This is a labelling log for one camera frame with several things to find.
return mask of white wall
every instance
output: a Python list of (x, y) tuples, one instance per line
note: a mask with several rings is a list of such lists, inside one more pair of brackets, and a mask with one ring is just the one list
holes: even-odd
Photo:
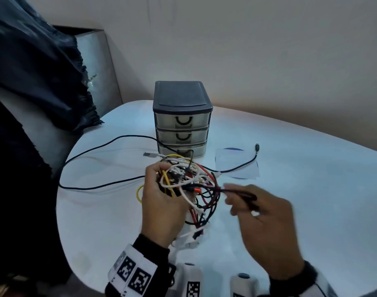
[(377, 150), (377, 0), (29, 0), (106, 30), (124, 102), (201, 80), (217, 106)]

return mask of sleeve cuff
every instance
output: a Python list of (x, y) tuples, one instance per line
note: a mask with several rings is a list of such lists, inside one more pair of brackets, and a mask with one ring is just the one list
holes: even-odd
[(132, 246), (157, 266), (168, 263), (169, 249), (161, 247), (142, 234), (137, 237)]
[(315, 284), (317, 271), (309, 262), (305, 262), (304, 269), (299, 275), (288, 280), (270, 278), (270, 295), (273, 297), (298, 296)]

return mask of white table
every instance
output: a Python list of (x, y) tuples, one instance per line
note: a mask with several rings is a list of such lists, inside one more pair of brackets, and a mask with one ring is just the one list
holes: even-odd
[[(155, 137), (152, 101), (114, 109), (103, 125), (88, 129), (70, 157), (119, 135)], [(377, 288), (377, 152), (301, 126), (246, 112), (215, 107), (206, 155), (196, 161), (215, 167), (217, 148), (260, 144), (260, 178), (219, 182), (256, 183), (292, 202), (305, 259), (319, 268), (339, 297)], [(82, 156), (63, 170), (65, 186), (89, 187), (143, 175), (157, 159), (156, 142), (122, 138)], [(103, 292), (107, 272), (141, 226), (135, 191), (143, 179), (93, 191), (58, 190), (57, 222), (67, 260), (77, 277)], [(203, 296), (229, 296), (229, 278), (246, 272), (267, 286), (267, 276), (247, 254), (238, 222), (223, 199), (211, 218), (208, 236), (193, 250), (177, 254), (204, 272)]]

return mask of qr code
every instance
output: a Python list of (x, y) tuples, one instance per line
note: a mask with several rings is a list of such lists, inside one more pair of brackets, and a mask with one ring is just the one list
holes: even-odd
[(151, 275), (140, 268), (136, 268), (128, 287), (143, 295), (147, 285), (150, 283)]
[(117, 274), (126, 282), (135, 266), (136, 263), (127, 256), (122, 262), (120, 269), (117, 271)]
[(116, 262), (113, 265), (114, 270), (117, 270), (118, 266), (120, 265), (120, 263), (121, 263), (122, 259), (125, 257), (125, 255), (126, 255), (125, 251), (122, 251), (122, 253), (120, 254), (120, 256), (118, 257), (118, 259), (116, 260)]
[(200, 282), (187, 282), (186, 297), (200, 297)]

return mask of translucent drawer front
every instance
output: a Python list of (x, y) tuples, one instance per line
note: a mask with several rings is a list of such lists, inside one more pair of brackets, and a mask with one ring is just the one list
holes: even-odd
[(156, 129), (157, 138), (167, 145), (189, 145), (206, 142), (208, 128), (189, 131), (168, 131)]
[[(191, 156), (191, 150), (193, 150), (193, 157), (203, 156), (206, 150), (206, 143), (197, 145), (168, 145), (171, 149), (176, 150), (176, 152), (184, 157)], [(169, 155), (172, 153), (171, 150), (165, 148), (164, 146), (158, 145), (158, 152), (162, 155)]]
[(208, 127), (210, 112), (176, 116), (171, 114), (155, 114), (156, 127), (162, 129), (199, 129)]

